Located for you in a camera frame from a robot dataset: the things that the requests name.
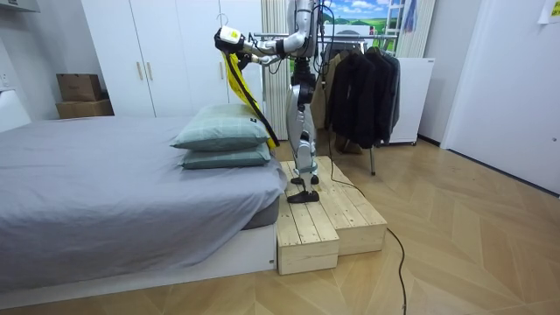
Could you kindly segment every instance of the parquet floor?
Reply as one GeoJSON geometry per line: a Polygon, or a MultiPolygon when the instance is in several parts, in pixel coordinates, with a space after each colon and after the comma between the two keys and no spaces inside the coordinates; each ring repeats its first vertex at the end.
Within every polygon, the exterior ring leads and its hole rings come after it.
{"type": "MultiPolygon", "coordinates": [[[[318,149],[325,155],[324,147],[318,149]]],[[[277,153],[289,159],[288,145],[277,153]]],[[[401,238],[409,315],[560,314],[560,200],[427,143],[333,157],[401,238]]],[[[15,314],[402,314],[401,251],[0,311],[15,314]]]]}

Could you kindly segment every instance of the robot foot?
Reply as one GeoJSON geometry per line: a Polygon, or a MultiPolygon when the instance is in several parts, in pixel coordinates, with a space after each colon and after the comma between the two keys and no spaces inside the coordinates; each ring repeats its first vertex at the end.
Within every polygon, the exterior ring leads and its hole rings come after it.
{"type": "Polygon", "coordinates": [[[302,191],[298,192],[293,196],[288,197],[288,203],[305,203],[305,202],[318,202],[319,201],[319,194],[315,191],[307,192],[302,191]]]}
{"type": "MultiPolygon", "coordinates": [[[[292,178],[290,180],[290,182],[294,185],[303,185],[304,184],[304,180],[301,178],[292,178]]],[[[313,175],[313,177],[311,178],[311,184],[312,185],[318,185],[319,184],[319,177],[317,175],[313,175]]]]}

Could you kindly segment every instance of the clothes rack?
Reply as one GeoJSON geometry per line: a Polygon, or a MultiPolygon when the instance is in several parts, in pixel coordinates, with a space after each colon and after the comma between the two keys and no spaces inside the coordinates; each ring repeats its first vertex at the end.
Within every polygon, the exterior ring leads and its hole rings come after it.
{"type": "MultiPolygon", "coordinates": [[[[272,38],[286,38],[287,33],[254,33],[252,36],[261,39],[272,39],[272,38]]],[[[367,43],[363,39],[379,39],[383,41],[383,50],[387,50],[390,40],[396,40],[398,37],[396,35],[360,35],[360,34],[337,34],[337,35],[322,35],[323,40],[321,41],[321,35],[318,35],[318,42],[323,44],[355,44],[360,46],[362,53],[366,53],[367,43]]],[[[375,176],[375,158],[374,158],[374,148],[369,149],[369,167],[371,176],[375,176]]]]}

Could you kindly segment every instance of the wooden step platform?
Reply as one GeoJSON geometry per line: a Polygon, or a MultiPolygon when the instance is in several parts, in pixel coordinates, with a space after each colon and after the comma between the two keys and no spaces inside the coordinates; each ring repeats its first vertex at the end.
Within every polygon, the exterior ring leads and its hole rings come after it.
{"type": "MultiPolygon", "coordinates": [[[[290,179],[296,177],[293,162],[282,162],[288,177],[278,216],[278,272],[281,275],[336,267],[338,256],[382,249],[387,222],[351,187],[331,180],[331,160],[317,157],[320,202],[288,204],[286,195],[301,190],[290,179]]],[[[333,165],[333,178],[351,183],[333,165]]]]}

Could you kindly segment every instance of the pillow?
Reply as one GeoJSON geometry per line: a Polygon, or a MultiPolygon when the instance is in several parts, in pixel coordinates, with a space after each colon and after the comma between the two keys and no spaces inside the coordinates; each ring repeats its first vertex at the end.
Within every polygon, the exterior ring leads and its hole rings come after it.
{"type": "Polygon", "coordinates": [[[269,146],[261,143],[255,148],[231,151],[188,150],[179,163],[187,170],[217,167],[239,167],[265,165],[270,161],[269,146]]]}
{"type": "Polygon", "coordinates": [[[247,105],[203,108],[175,137],[171,146],[196,151],[233,151],[265,143],[269,134],[247,105]]]}

